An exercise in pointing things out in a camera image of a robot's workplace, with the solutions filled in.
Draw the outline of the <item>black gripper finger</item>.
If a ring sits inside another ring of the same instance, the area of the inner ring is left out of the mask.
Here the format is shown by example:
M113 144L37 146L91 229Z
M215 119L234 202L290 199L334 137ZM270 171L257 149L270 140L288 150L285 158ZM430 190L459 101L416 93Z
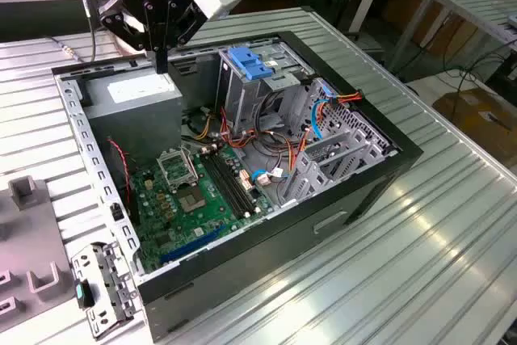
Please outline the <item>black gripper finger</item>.
M159 49L159 73L168 72L169 51L183 47L207 21L207 17L194 3L181 7L179 3L169 1L162 47Z
M122 0L108 0L99 7L101 24L130 48L145 52L153 64L156 74L162 73L162 45L154 43L146 25L134 27L130 22L137 21L124 8Z

